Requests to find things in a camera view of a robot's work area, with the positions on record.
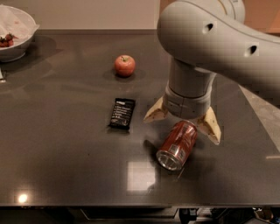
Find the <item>soda can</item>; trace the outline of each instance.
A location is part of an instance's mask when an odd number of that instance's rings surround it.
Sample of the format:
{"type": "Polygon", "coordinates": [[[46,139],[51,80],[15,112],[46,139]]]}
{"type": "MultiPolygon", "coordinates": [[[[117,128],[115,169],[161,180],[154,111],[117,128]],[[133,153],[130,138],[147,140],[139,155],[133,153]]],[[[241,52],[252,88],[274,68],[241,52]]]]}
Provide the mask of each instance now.
{"type": "Polygon", "coordinates": [[[177,122],[157,151],[158,162],[170,171],[181,170],[191,154],[197,133],[193,123],[188,121],[177,122]]]}

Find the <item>apple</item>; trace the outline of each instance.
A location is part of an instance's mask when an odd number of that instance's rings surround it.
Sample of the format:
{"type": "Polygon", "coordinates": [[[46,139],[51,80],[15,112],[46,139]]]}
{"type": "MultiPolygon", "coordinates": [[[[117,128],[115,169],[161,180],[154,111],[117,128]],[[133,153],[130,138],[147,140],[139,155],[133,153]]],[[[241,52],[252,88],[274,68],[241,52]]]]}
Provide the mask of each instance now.
{"type": "Polygon", "coordinates": [[[120,55],[115,60],[115,71],[121,77],[130,77],[135,70],[135,61],[129,55],[120,55]]]}

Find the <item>white bowl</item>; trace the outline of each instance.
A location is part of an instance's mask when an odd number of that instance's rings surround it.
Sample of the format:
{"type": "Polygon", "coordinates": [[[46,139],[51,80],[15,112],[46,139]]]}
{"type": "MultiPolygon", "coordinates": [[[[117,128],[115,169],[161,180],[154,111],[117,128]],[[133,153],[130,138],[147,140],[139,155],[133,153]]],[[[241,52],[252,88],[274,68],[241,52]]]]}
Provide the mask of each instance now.
{"type": "MultiPolygon", "coordinates": [[[[25,11],[10,6],[4,6],[4,7],[8,7],[9,10],[12,11],[20,19],[20,21],[22,21],[27,27],[33,27],[36,25],[32,16],[30,16],[25,11]]],[[[25,55],[26,49],[32,42],[33,36],[34,36],[33,34],[29,35],[25,41],[15,45],[9,47],[0,47],[0,61],[8,62],[23,57],[25,55]]]]}

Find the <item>white robotic arm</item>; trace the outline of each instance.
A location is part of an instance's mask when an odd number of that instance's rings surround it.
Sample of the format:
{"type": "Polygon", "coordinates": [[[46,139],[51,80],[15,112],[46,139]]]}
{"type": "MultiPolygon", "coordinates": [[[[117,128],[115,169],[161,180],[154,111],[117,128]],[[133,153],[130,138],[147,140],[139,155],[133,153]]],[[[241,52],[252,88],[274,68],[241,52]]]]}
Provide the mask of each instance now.
{"type": "Polygon", "coordinates": [[[280,106],[280,38],[248,28],[242,0],[178,0],[161,14],[157,35],[173,56],[164,106],[193,119],[210,107],[216,74],[280,106]]]}

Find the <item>table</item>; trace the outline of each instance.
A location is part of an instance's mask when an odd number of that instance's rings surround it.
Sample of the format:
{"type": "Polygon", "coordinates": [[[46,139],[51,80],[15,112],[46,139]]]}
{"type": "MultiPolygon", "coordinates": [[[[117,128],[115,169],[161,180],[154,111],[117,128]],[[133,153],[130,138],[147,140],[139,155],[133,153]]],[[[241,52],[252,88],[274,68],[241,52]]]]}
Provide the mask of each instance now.
{"type": "Polygon", "coordinates": [[[212,93],[220,145],[199,134],[182,171],[160,166],[157,149],[180,119],[143,118],[165,91],[169,62],[153,31],[46,31],[22,59],[1,63],[0,206],[279,206],[279,150],[223,76],[212,93]],[[113,70],[124,53],[136,60],[127,79],[113,70]],[[116,97],[136,100],[129,131],[108,127],[116,97]]]}

